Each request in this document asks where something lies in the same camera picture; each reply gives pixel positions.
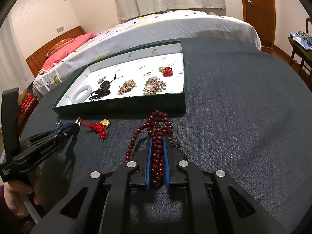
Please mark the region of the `left hand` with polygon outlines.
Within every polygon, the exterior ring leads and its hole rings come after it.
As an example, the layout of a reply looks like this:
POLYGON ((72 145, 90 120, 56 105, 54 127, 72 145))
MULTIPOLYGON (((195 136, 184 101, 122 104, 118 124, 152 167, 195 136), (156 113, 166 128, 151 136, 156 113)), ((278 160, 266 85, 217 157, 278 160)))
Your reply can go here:
POLYGON ((42 193, 42 177, 41 169, 38 166, 29 176, 29 184, 22 181, 8 181, 4 183, 4 199, 8 208, 19 218, 24 218, 29 215, 24 202, 20 198, 21 194, 34 193, 33 201, 36 205, 43 205, 45 197, 42 193))

